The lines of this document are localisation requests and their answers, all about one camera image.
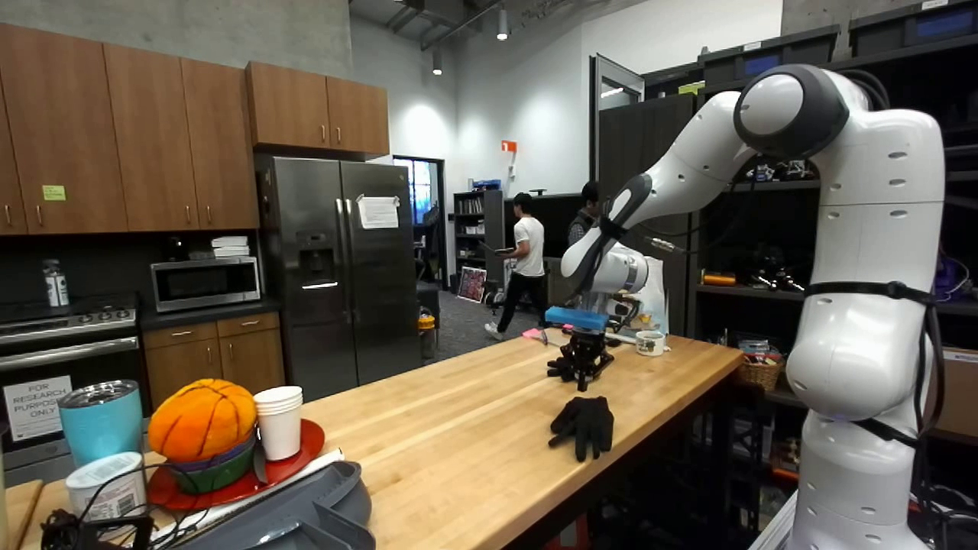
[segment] upper cabinet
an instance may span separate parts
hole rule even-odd
[[[107,46],[129,228],[258,227],[244,70]]]
[[[27,231],[18,164],[14,159],[4,78],[0,78],[0,234]]]
[[[203,228],[258,228],[244,70],[183,61]]]
[[[102,41],[0,24],[0,75],[27,231],[123,231]]]
[[[104,46],[129,228],[197,228],[181,58]]]
[[[255,143],[328,147],[328,81],[318,72],[249,63]]]
[[[385,91],[274,63],[249,63],[249,75],[255,143],[351,156],[389,152]]]

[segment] doorway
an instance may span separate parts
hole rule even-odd
[[[447,288],[444,162],[394,156],[407,169],[415,278]]]

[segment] wooden table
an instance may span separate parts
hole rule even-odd
[[[8,539],[4,548],[22,548],[25,532],[30,524],[34,503],[41,499],[44,482],[22,482],[8,489]]]
[[[555,416],[581,395],[548,375],[559,348],[536,340],[325,396],[302,416],[361,461],[380,548],[505,548],[744,363],[735,348],[680,336],[670,345],[660,358],[617,348],[588,389],[614,413],[614,449],[589,461],[574,461],[571,443],[548,446]],[[58,503],[65,482],[50,482],[25,548],[36,548],[36,524]]]

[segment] white cup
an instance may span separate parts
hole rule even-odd
[[[255,395],[258,425],[269,461],[286,461],[299,451],[299,406],[302,384],[279,384]]]
[[[145,513],[146,482],[142,470],[145,458],[139,451],[118,451],[78,467],[65,484],[72,496],[72,510],[83,523],[120,519]]]

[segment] stainless steel refrigerator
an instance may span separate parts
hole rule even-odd
[[[260,156],[258,183],[288,380],[305,400],[419,367],[407,172]]]

